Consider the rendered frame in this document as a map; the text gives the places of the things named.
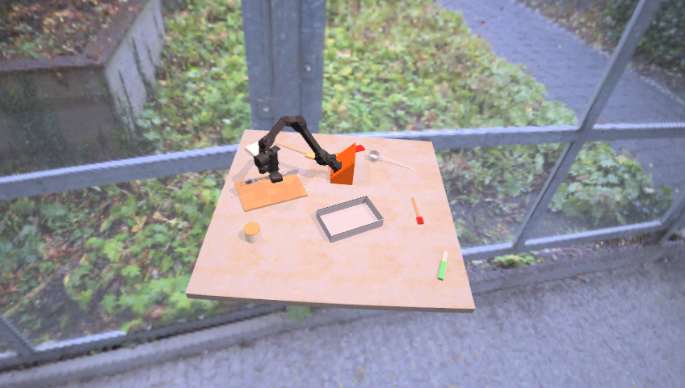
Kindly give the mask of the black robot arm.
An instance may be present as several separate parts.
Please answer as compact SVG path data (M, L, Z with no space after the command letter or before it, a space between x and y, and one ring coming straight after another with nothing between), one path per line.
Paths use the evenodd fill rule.
M311 132L307 129L306 122L302 116L284 116L279 119L278 123L265 137L258 141L258 154L254 156L254 164L260 174L265 174L267 171L271 172L271 166L268 166L268 163L277 161L277 150L280 150L280 148L277 145L271 146L285 125L301 134L315 153L314 160L319 165L328 165L334 170L334 173L342 168L342 161L336 160L337 156L335 154L329 154L319 146Z

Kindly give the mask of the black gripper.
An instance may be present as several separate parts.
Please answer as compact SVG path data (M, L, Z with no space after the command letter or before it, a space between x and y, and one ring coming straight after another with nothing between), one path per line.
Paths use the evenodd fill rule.
M268 171L271 183L278 183L278 182L283 181L282 175L278 172L278 170L279 170L278 164L279 164L278 159L275 162L269 162L268 163L268 166L269 165L271 166L271 168L270 168L271 172Z

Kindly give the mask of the light wooden spoon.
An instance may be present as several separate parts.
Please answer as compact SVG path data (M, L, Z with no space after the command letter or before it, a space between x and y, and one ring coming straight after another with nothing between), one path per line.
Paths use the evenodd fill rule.
M310 159L312 159L312 160L314 160L314 158L315 158L315 153L312 153L312 152L305 153L305 152L302 152L302 151L293 149L293 148L291 148L291 147L282 145L282 144L280 144L280 143L278 143L278 142L276 142L276 144L278 144L278 145L280 145L280 146L284 146L284 147L289 148L289 149L291 149L291 150L295 150L295 151L300 152L300 153L302 153L302 154L305 154L305 157L306 157L306 158L310 158Z

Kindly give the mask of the grey cylindrical container with orange lid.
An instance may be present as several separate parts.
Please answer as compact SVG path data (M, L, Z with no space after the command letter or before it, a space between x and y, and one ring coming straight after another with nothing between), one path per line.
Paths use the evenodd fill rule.
M261 229L257 223L249 223L244 226L245 240L248 243L256 243L261 240Z

